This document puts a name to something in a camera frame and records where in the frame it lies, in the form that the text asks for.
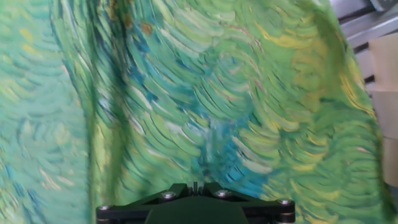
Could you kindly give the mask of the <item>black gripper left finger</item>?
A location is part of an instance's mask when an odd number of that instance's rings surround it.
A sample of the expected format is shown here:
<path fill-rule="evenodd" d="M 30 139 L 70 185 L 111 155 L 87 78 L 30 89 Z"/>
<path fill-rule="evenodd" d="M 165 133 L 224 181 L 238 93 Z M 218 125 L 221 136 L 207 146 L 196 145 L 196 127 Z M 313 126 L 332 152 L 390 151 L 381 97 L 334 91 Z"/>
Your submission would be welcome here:
<path fill-rule="evenodd" d="M 96 222 L 123 223 L 124 221 L 145 221 L 150 211 L 167 202 L 195 195 L 195 183 L 193 187 L 187 184 L 173 184 L 169 189 L 157 192 L 136 202 L 123 205 L 102 205 L 96 209 Z"/>

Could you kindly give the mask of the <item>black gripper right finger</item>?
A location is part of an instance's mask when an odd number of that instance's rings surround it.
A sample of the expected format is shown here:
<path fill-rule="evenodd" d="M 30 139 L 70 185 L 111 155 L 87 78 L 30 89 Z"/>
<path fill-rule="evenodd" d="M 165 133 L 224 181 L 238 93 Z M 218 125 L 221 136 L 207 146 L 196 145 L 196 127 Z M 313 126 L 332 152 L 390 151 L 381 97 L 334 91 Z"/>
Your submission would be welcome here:
<path fill-rule="evenodd" d="M 213 198 L 238 207 L 249 223 L 295 223 L 295 202 L 292 199 L 265 201 L 224 188 L 217 182 L 200 187 L 196 183 L 196 196 Z"/>

